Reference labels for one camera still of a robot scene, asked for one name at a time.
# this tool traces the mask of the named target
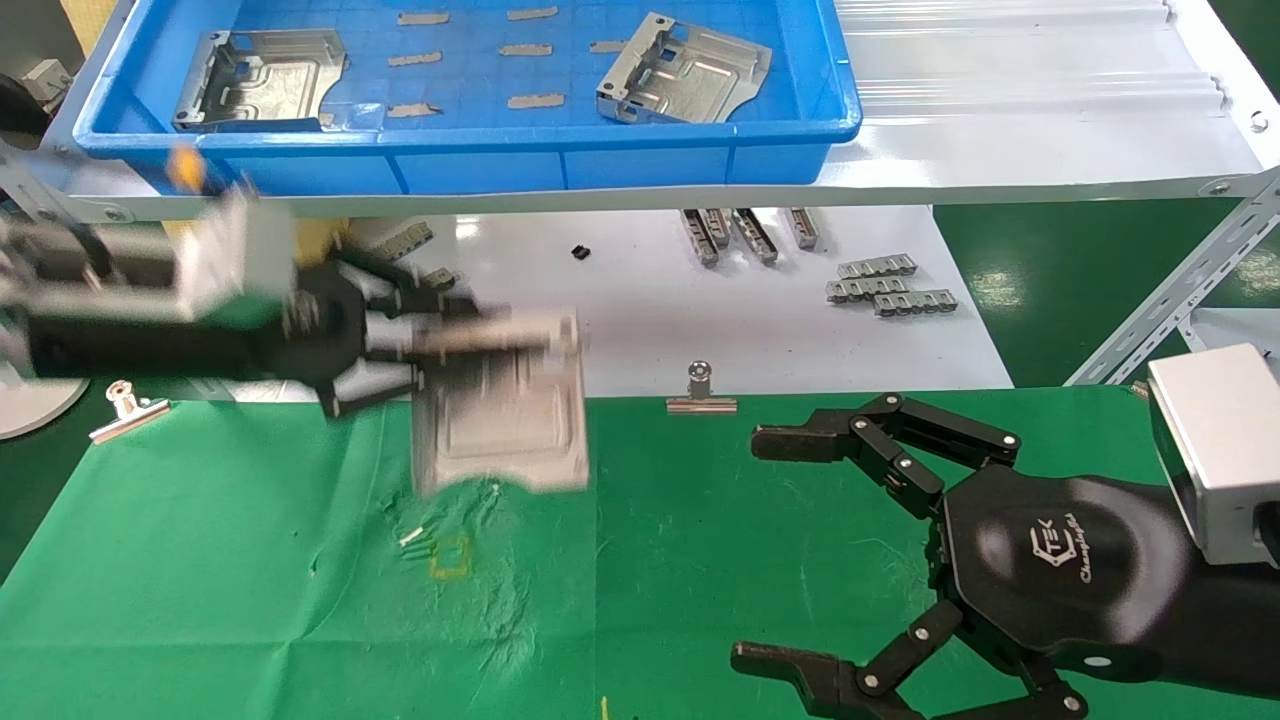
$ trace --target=metal shelf frame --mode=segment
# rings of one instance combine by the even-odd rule
[[[812,184],[280,200],[300,217],[407,217],[1240,197],[1068,384],[1124,382],[1277,224],[1280,104],[1208,0],[836,6],[865,120]],[[160,196],[123,163],[74,150],[79,109],[131,12],[119,0],[41,151],[0,142],[0,187],[28,214],[118,223],[200,211],[198,197]]]

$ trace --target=white shelf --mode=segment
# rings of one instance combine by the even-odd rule
[[[806,252],[776,211],[760,213],[778,243],[773,268],[740,240],[703,268],[672,210],[431,218],[436,237],[406,260],[452,269],[483,305],[575,307],[591,397],[684,395],[694,360],[712,364],[714,392],[728,396],[1012,387],[928,208],[814,215],[823,241]],[[590,258],[573,259],[575,245]],[[920,265],[910,287],[951,290],[960,307],[879,319],[865,302],[827,302],[838,263],[893,252]],[[232,396],[314,398],[294,383],[237,386]]]
[[[1280,109],[1207,0],[836,4],[865,123],[832,150],[814,184],[289,202],[301,215],[396,217],[1194,197],[1213,186],[1251,196],[1265,186],[1251,176],[1280,164]],[[87,85],[77,83],[70,108]],[[46,146],[68,142],[72,115],[55,123]],[[1262,119],[1271,127],[1253,132]],[[73,195],[70,210],[88,222],[104,222],[108,209],[188,218],[201,202],[88,168],[41,174]],[[1239,179],[1224,190],[1230,178]]]

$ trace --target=robotic hand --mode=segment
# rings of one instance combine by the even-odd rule
[[[340,238],[316,265],[294,264],[296,224],[247,186],[221,190],[168,256],[113,255],[83,225],[0,223],[0,361],[38,378],[91,375],[287,379],[316,391],[325,414],[346,415],[422,384],[440,348],[370,347],[366,313],[479,315]],[[340,265],[389,286],[371,297]],[[413,365],[412,379],[340,398],[334,380],[361,360]]]
[[[1172,387],[1161,395],[1158,379],[1157,427],[1175,405]],[[900,443],[975,471],[945,488]],[[1184,514],[1197,512],[1184,512],[1166,488],[1018,473],[1020,445],[1012,433],[895,393],[856,410],[817,410],[804,425],[756,428],[756,457],[849,459],[927,520],[929,587],[938,600],[861,666],[740,642],[732,667],[792,683],[809,715],[833,720],[922,719],[897,688],[952,637],[1021,678],[1028,697],[947,720],[1084,717],[1088,703],[1057,670],[1280,698],[1280,571],[1265,561],[1210,564],[1197,546],[1202,536],[1184,524]],[[1203,480],[1204,468],[1196,475]],[[1258,520],[1265,536],[1271,523]]]

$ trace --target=small metal clip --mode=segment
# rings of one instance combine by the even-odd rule
[[[707,232],[710,233],[716,247],[728,247],[728,210],[708,208],[703,210],[703,219],[707,220]]]
[[[716,250],[716,245],[712,243],[712,233],[707,229],[707,223],[703,220],[701,213],[698,210],[681,210],[681,215],[685,218],[685,233],[689,234],[689,242],[694,246],[694,255],[698,256],[698,261],[705,266],[712,266],[719,260],[719,252]]]
[[[804,208],[791,208],[787,210],[791,217],[791,231],[796,234],[796,247],[800,250],[813,250],[818,246],[818,225],[813,223],[809,211]]]
[[[168,400],[137,400],[133,396],[133,383],[129,380],[115,380],[111,383],[106,388],[106,398],[115,406],[115,420],[88,434],[93,445],[102,445],[169,411]]]
[[[736,397],[712,397],[712,365],[694,360],[689,365],[689,397],[668,397],[668,415],[733,415]]]

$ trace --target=metal connector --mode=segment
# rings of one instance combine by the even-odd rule
[[[735,209],[733,224],[737,225],[737,232],[742,233],[746,246],[751,249],[760,263],[772,265],[778,260],[778,246],[769,240],[769,233],[764,232],[764,225],[760,224],[754,210],[750,208]]]
[[[922,290],[896,292],[874,297],[876,314],[881,318],[919,315],[920,313],[951,313],[960,306],[950,290]]]
[[[804,208],[790,208],[787,215],[791,218],[791,232],[796,236],[796,247],[800,250],[813,250],[818,246],[818,225],[814,224],[809,211]]]
[[[884,275],[914,275],[919,265],[910,255],[886,255],[869,260],[855,260],[836,266],[837,274],[847,279],[881,278]]]
[[[877,295],[909,292],[901,278],[865,278],[860,281],[832,281],[827,283],[827,302],[858,302]]]
[[[169,411],[168,400],[151,401],[134,397],[133,383],[129,380],[115,380],[111,383],[106,388],[106,398],[115,406],[115,420],[88,434],[93,445],[102,445]]]
[[[694,246],[694,255],[698,256],[698,261],[705,266],[712,266],[719,261],[719,252],[716,250],[716,245],[712,242],[712,233],[707,228],[705,220],[703,220],[703,214],[698,210],[681,210],[681,215],[685,219],[685,233],[689,234],[689,242]]]

